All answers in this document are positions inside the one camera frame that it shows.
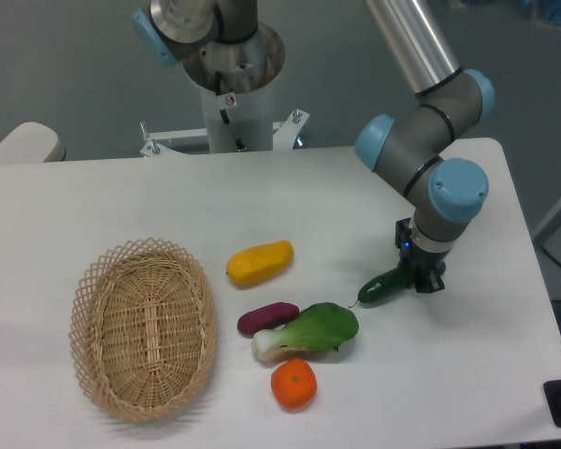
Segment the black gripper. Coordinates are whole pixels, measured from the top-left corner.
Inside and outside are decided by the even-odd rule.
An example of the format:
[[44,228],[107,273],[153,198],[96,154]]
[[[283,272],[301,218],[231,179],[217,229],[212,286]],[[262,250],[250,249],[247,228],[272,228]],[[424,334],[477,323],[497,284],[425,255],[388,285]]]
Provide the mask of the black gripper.
[[402,242],[399,248],[399,283],[403,289],[415,287],[417,293],[433,294],[445,288],[442,277],[449,251],[432,253],[412,242]]

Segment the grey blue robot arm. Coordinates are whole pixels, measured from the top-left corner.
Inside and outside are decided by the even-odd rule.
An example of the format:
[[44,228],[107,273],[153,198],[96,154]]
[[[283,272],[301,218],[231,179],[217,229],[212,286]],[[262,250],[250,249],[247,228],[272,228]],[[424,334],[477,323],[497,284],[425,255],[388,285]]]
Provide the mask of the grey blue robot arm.
[[[445,257],[478,215],[489,181],[477,164],[443,151],[495,104],[489,79],[458,63],[424,1],[370,1],[378,24],[418,104],[407,117],[373,118],[359,133],[360,161],[414,208],[396,223],[395,268],[359,291],[363,303],[414,289],[440,291]],[[182,65],[202,92],[212,152],[270,151],[275,129],[268,88],[284,64],[276,32],[253,1],[151,1],[133,16],[148,51],[164,66]]]

